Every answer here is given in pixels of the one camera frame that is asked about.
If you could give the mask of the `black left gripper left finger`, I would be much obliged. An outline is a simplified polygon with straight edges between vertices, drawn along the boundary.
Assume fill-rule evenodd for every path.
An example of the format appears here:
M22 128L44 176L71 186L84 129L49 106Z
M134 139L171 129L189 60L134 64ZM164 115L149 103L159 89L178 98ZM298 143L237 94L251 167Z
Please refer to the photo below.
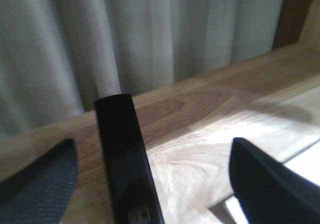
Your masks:
M2 224L59 224L78 179L73 139L64 139L0 183Z

